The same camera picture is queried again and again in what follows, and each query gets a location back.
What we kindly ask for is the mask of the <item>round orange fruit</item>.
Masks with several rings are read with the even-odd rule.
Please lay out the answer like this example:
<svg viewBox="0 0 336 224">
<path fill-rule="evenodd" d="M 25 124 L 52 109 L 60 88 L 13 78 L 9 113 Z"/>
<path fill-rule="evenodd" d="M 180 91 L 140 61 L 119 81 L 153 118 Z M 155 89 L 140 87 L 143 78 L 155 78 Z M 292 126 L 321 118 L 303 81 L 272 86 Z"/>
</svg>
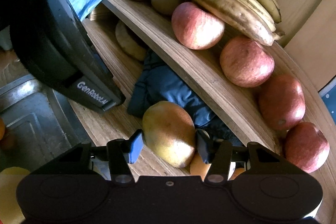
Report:
<svg viewBox="0 0 336 224">
<path fill-rule="evenodd" d="M 190 162 L 190 174 L 191 176 L 201 176 L 202 180 L 204 180 L 210 167 L 211 164 L 204 163 L 199 153 L 196 152 L 192 161 Z M 245 172 L 245 168 L 238 167 L 235 162 L 231 162 L 228 180 L 234 180 L 238 175 L 243 172 Z"/>
</svg>

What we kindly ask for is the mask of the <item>green red mango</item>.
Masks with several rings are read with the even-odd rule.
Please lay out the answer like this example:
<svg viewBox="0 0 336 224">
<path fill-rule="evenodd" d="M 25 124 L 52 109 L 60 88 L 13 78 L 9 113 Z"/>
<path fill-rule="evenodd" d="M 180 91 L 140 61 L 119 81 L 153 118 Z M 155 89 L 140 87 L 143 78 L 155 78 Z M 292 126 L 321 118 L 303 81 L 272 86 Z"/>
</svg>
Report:
<svg viewBox="0 0 336 224">
<path fill-rule="evenodd" d="M 142 117 L 146 145 L 175 168 L 184 168 L 195 153 L 195 126 L 179 105 L 160 101 L 150 106 Z"/>
</svg>

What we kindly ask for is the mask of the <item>yellow lemon fruit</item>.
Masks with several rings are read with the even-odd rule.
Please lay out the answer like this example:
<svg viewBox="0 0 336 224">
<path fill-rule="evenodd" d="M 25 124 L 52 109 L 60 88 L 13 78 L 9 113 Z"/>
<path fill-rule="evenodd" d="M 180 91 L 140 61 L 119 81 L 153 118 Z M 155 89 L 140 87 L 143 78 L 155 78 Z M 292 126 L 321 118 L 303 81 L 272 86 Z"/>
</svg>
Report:
<svg viewBox="0 0 336 224">
<path fill-rule="evenodd" d="M 17 203 L 16 190 L 28 174 L 29 170 L 16 166 L 1 172 L 1 223 L 22 223 L 25 220 Z"/>
</svg>

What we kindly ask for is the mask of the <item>curved wooden shelf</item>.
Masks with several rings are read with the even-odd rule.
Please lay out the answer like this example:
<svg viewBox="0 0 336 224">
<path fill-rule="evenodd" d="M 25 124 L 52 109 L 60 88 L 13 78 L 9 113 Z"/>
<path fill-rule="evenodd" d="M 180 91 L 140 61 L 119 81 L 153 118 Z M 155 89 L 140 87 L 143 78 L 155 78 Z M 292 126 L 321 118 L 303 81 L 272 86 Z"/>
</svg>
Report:
<svg viewBox="0 0 336 224">
<path fill-rule="evenodd" d="M 269 128 L 256 103 L 257 89 L 229 82 L 219 65 L 222 43 L 207 50 L 181 45 L 171 23 L 143 2 L 103 0 L 103 4 L 141 38 L 243 142 L 256 141 L 276 153 L 282 151 L 284 132 Z M 316 215 L 321 223 L 335 223 L 335 124 L 315 87 L 278 44 L 269 47 L 276 75 L 288 74 L 300 82 L 305 97 L 304 120 L 315 124 L 330 144 L 324 165 L 313 173 L 323 188 L 323 202 Z"/>
</svg>

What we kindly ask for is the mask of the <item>steel tray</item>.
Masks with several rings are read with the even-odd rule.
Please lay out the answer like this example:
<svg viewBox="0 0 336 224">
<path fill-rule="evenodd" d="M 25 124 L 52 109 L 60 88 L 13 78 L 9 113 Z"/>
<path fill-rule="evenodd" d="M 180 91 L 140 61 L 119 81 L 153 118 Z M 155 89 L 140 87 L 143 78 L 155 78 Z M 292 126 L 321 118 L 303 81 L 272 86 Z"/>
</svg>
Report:
<svg viewBox="0 0 336 224">
<path fill-rule="evenodd" d="M 12 141 L 1 149 L 1 169 L 33 171 L 91 141 L 68 99 L 32 75 L 1 88 L 1 118 Z"/>
</svg>

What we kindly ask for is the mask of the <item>red apple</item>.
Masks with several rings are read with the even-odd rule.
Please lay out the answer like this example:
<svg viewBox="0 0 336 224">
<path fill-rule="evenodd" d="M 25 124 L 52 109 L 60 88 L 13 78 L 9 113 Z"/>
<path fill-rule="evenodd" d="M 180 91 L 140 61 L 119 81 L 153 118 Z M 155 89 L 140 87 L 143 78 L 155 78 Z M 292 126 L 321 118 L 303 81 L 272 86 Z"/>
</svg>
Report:
<svg viewBox="0 0 336 224">
<path fill-rule="evenodd" d="M 330 145 L 315 124 L 301 122 L 288 131 L 284 151 L 289 162 L 307 173 L 312 173 L 327 160 Z"/>
<path fill-rule="evenodd" d="M 171 25 L 181 45 L 191 50 L 206 50 L 224 35 L 225 23 L 193 2 L 180 4 L 173 12 Z"/>
<path fill-rule="evenodd" d="M 262 85 L 258 105 L 265 123 L 277 131 L 297 125 L 306 110 L 302 86 L 291 75 L 271 77 Z"/>
<path fill-rule="evenodd" d="M 258 42 L 246 36 L 236 36 L 224 46 L 220 54 L 220 66 L 233 84 L 255 88 L 271 76 L 275 62 Z"/>
</svg>

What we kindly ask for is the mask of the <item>dark blue cloth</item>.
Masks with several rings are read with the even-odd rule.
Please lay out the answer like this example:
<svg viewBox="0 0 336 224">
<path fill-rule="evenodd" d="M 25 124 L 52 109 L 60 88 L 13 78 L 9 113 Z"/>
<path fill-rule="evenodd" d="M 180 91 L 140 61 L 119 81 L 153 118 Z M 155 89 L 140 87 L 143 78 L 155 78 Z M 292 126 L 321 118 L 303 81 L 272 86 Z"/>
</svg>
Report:
<svg viewBox="0 0 336 224">
<path fill-rule="evenodd" d="M 169 101 L 181 106 L 192 118 L 195 127 L 205 130 L 210 138 L 227 140 L 234 146 L 244 145 L 158 55 L 147 52 L 127 112 L 141 119 L 150 106 L 160 101 Z"/>
</svg>

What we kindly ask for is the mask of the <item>blue dotted mat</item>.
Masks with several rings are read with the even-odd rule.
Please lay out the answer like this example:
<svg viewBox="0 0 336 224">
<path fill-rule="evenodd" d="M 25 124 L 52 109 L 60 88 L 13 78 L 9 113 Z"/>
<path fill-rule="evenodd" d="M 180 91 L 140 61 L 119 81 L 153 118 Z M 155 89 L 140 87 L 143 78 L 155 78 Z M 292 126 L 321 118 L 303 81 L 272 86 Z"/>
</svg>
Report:
<svg viewBox="0 0 336 224">
<path fill-rule="evenodd" d="M 331 81 L 324 88 L 319 91 L 319 95 L 322 98 L 324 104 L 333 120 L 335 121 L 336 114 L 336 89 L 335 89 L 335 80 Z"/>
</svg>

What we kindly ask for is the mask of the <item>brown spotted banana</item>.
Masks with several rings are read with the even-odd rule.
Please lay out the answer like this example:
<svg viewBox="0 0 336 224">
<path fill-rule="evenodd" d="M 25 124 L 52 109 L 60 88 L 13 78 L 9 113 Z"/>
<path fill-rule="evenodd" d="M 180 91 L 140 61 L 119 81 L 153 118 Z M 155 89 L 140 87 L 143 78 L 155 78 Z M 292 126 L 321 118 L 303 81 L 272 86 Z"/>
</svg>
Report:
<svg viewBox="0 0 336 224">
<path fill-rule="evenodd" d="M 193 0 L 245 36 L 264 45 L 272 46 L 284 32 L 273 32 L 261 17 L 239 0 Z"/>
</svg>

